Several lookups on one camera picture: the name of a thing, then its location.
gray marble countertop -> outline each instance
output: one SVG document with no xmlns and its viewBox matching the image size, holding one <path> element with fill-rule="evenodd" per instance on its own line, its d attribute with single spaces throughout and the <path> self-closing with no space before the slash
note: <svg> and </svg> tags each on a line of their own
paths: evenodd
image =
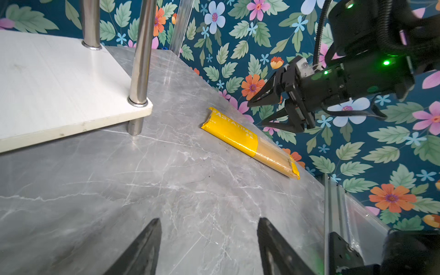
<svg viewBox="0 0 440 275">
<path fill-rule="evenodd" d="M 131 74 L 134 52 L 109 51 Z M 124 123 L 0 154 L 1 273 L 102 274 L 159 217 L 156 274 L 261 275 L 261 216 L 321 273 L 323 186 L 201 130 L 213 106 L 264 136 L 172 52 L 153 50 L 148 89 L 139 136 Z"/>
</svg>

metal pole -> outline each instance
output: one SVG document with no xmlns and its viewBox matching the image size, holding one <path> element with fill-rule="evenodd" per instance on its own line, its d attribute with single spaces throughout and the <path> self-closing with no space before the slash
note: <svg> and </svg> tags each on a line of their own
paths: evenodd
<svg viewBox="0 0 440 275">
<path fill-rule="evenodd" d="M 102 48 L 99 40 L 99 0 L 81 0 L 82 44 L 92 50 Z"/>
<path fill-rule="evenodd" d="M 153 40 L 156 0 L 143 0 L 140 11 L 138 40 L 133 62 L 132 83 L 128 102 L 145 107 L 147 101 L 148 73 L 150 70 L 151 42 Z M 135 136 L 142 131 L 143 117 L 129 121 L 127 131 Z"/>
</svg>

yellow pasta package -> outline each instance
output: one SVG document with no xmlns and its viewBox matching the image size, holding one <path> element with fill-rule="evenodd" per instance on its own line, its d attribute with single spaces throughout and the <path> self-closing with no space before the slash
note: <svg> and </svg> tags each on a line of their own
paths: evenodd
<svg viewBox="0 0 440 275">
<path fill-rule="evenodd" d="M 260 139 L 255 133 L 228 118 L 215 108 L 202 129 L 239 149 L 246 155 L 294 179 L 300 179 L 298 168 L 290 155 L 278 146 Z"/>
</svg>

white shelf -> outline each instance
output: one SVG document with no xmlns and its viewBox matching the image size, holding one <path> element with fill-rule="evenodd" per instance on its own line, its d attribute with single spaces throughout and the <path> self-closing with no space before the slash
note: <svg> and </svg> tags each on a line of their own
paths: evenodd
<svg viewBox="0 0 440 275">
<path fill-rule="evenodd" d="M 0 152 L 151 114 L 127 102 L 131 78 L 81 39 L 0 31 Z"/>
</svg>

floral wallpaper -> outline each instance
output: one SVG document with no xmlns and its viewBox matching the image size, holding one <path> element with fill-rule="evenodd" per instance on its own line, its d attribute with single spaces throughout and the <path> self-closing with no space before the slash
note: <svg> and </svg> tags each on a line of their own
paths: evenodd
<svg viewBox="0 0 440 275">
<path fill-rule="evenodd" d="M 403 103 L 393 95 L 378 96 L 386 121 L 320 111 L 315 129 L 294 134 L 261 125 L 284 107 L 283 99 L 273 106 L 247 106 L 276 69 L 298 55 L 311 62 L 323 2 L 196 0 L 181 58 L 299 165 L 312 175 L 328 173 L 390 227 L 440 228 L 440 72 L 417 76 Z M 411 5 L 418 17 L 440 11 L 440 0 Z M 327 23 L 320 61 L 332 42 Z M 370 99 L 329 110 L 365 110 Z"/>
</svg>

